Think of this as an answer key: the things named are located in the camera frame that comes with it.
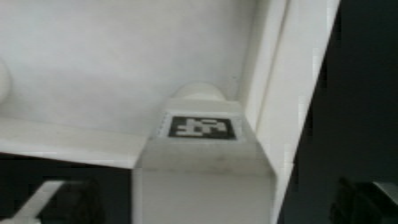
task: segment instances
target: white ledge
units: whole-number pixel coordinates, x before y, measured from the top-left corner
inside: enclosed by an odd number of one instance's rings
[[[131,169],[145,137],[0,118],[0,152]]]

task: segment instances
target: black object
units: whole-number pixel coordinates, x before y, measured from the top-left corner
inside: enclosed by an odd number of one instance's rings
[[[93,181],[67,181],[38,214],[40,224],[102,224],[104,211]]]
[[[330,220],[333,224],[398,224],[398,204],[374,183],[339,179]]]

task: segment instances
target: white surface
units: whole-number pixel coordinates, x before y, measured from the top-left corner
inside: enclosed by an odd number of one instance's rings
[[[191,83],[177,90],[173,98],[225,101],[218,88],[207,83]]]
[[[266,32],[276,30],[276,27],[271,26],[262,29],[264,40],[262,45],[259,45],[253,68],[246,68],[259,72],[259,76],[255,72],[252,76],[244,76],[252,86],[257,83],[259,86],[252,94],[250,88],[243,88],[239,93],[248,121],[255,128],[259,142],[276,172],[273,223],[276,222],[292,169],[292,157],[339,0],[291,0],[285,1],[285,6],[282,2],[273,0],[269,2],[273,8],[268,9],[275,14],[284,11],[275,52],[266,52],[262,49],[266,47]],[[273,22],[276,24],[278,19],[278,14],[269,16],[266,24]]]
[[[1,0],[0,57],[12,92],[0,115],[147,134],[193,81],[228,98],[255,0]]]
[[[13,219],[35,218],[61,185],[63,181],[45,181],[42,183],[19,211],[15,212]]]
[[[6,72],[5,64],[1,63],[1,60],[0,60],[0,104],[8,95],[8,87],[10,87],[8,72]]]
[[[141,183],[136,224],[269,223],[273,191],[264,177],[145,171]]]
[[[133,168],[145,137],[0,118],[1,152]]]

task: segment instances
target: white wall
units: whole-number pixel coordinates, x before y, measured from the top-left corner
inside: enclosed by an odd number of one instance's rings
[[[0,115],[145,134],[177,87],[236,96],[255,0],[1,0]]]

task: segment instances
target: black and white pattern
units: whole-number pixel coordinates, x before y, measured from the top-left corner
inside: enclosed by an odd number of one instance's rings
[[[221,118],[172,117],[168,137],[236,139],[230,120]]]

